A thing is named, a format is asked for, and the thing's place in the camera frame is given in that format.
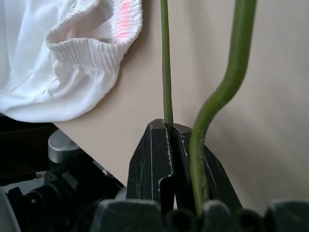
curved green stem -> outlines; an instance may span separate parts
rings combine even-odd
[[[168,0],[161,0],[161,23],[164,122],[169,134],[171,134],[173,129],[173,107],[170,83]]]
[[[202,214],[203,203],[209,199],[204,166],[205,135],[212,119],[234,97],[246,74],[255,7],[256,0],[236,0],[229,60],[224,79],[203,104],[193,127],[190,140],[190,172],[198,217]]]

white cloth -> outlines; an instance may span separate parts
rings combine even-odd
[[[141,0],[0,0],[0,112],[55,122],[91,110],[142,27]]]

pink stain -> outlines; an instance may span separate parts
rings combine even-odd
[[[125,40],[129,35],[130,28],[130,10],[131,10],[131,1],[124,0],[120,4],[120,16],[119,16],[119,32],[118,39],[120,41]]]

beige background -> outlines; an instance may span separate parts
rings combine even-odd
[[[91,112],[57,123],[126,183],[148,122],[163,117],[159,0],[144,0],[144,26],[113,90]],[[225,72],[233,0],[169,0],[174,121],[192,126]],[[259,0],[247,76],[214,119],[206,145],[245,207],[309,194],[309,1]]]

green stem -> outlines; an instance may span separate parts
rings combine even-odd
[[[164,122],[169,134],[171,134],[173,129],[173,109],[170,83],[168,0],[161,0],[161,22]]]
[[[229,60],[222,83],[205,101],[194,124],[190,140],[190,171],[197,216],[209,200],[204,166],[204,141],[209,124],[237,93],[246,74],[253,31],[256,0],[236,0]]]

